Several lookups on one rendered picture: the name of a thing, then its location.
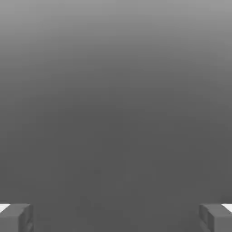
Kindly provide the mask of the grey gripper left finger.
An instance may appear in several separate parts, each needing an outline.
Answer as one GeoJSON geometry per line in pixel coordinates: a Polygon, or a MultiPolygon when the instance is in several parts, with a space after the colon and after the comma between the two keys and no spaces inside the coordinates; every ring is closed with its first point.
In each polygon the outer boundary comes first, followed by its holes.
{"type": "Polygon", "coordinates": [[[0,232],[34,232],[33,205],[0,203],[0,232]]]}

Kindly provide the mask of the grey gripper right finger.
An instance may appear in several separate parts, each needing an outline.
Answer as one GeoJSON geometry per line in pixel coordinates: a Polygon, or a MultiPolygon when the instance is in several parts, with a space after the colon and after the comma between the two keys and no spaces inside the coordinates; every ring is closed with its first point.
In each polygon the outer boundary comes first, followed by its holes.
{"type": "Polygon", "coordinates": [[[232,203],[200,204],[198,216],[203,232],[232,232],[232,203]]]}

